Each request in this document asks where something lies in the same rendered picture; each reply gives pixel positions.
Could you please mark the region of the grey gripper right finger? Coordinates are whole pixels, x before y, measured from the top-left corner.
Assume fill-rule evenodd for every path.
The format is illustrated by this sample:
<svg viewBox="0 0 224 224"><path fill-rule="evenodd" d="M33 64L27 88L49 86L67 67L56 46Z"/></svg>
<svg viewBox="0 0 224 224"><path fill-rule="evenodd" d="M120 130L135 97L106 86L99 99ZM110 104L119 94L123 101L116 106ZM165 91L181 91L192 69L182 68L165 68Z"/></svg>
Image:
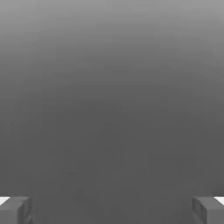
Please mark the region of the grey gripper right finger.
<svg viewBox="0 0 224 224"><path fill-rule="evenodd" d="M224 224L224 196L192 198L194 224Z"/></svg>

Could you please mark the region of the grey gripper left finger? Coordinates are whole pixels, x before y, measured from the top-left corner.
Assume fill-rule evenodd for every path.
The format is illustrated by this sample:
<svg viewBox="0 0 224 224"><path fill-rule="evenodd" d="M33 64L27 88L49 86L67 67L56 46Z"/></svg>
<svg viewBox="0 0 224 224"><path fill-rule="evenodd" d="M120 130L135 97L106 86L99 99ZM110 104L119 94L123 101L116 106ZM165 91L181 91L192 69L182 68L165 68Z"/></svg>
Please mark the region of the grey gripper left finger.
<svg viewBox="0 0 224 224"><path fill-rule="evenodd" d="M32 198L0 196L0 224L33 224Z"/></svg>

